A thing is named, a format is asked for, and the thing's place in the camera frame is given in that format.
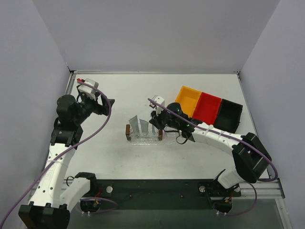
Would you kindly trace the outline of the brown wooden tray foot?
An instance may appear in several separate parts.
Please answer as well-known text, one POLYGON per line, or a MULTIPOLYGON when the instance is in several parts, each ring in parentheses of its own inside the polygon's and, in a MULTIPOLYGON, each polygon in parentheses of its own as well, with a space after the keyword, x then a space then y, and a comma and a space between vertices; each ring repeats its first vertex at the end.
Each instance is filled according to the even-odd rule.
POLYGON ((131 141, 131 126, 130 126, 130 124, 126 125, 125 136, 126 136, 127 141, 131 141))
POLYGON ((162 139, 163 139, 163 130, 161 129, 161 130, 158 130, 158 140, 162 141, 162 139))

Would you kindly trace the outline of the white toothpaste tube green cap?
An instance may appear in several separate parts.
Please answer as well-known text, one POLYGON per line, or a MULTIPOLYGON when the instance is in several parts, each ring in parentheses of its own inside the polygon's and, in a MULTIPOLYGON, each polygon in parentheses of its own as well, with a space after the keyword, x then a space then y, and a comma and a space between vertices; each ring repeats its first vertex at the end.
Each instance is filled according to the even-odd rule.
POLYGON ((148 127, 149 127, 149 123, 143 119, 139 119, 140 120, 140 125, 141 125, 141 131, 142 131, 142 135, 144 137, 148 137, 149 131, 148 131, 148 127))

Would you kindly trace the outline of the clear plastic cup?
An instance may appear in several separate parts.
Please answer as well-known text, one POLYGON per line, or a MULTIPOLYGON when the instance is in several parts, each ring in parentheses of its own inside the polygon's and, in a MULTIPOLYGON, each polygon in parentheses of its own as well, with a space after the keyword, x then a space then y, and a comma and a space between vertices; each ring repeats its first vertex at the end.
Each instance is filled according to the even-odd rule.
POLYGON ((163 130, 168 136, 177 136, 179 134, 179 131, 171 128, 171 127, 165 127, 163 130))

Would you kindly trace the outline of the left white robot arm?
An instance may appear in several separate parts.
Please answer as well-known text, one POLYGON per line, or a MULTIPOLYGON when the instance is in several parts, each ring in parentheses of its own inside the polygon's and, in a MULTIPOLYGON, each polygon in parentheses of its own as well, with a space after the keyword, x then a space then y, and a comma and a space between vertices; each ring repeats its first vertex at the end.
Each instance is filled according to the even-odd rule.
POLYGON ((79 92, 57 100, 57 118, 51 134, 49 156, 38 186, 27 205, 21 205, 18 215, 29 229, 65 229, 70 213, 83 196, 97 197, 101 193, 94 173, 80 172, 73 183, 61 191, 69 163, 79 145, 81 124, 91 115, 109 116, 114 99, 101 98, 99 93, 79 92))

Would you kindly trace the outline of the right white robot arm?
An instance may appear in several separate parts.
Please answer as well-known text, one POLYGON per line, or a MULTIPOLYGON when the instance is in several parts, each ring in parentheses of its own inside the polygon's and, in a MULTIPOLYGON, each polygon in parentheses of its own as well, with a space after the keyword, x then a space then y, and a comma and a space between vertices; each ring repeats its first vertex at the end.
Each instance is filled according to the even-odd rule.
POLYGON ((164 106, 150 99, 153 108, 150 123, 164 130, 169 127, 177 131, 187 141, 203 143, 227 153, 233 158, 234 167, 224 169, 216 176, 216 183, 224 189, 240 182, 270 182, 269 178, 261 178, 272 159, 257 135, 247 133, 238 135, 222 131, 213 125, 189 118, 182 112, 179 103, 164 106))

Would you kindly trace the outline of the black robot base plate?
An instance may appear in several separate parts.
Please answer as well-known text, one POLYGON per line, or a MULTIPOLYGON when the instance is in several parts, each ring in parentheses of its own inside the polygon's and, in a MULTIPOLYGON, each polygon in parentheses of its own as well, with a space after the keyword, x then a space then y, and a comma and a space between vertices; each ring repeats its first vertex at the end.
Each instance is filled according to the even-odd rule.
POLYGON ((98 179, 96 190, 79 202, 85 213, 118 210, 203 210, 214 201, 240 197, 239 186, 225 189, 213 179, 98 179))

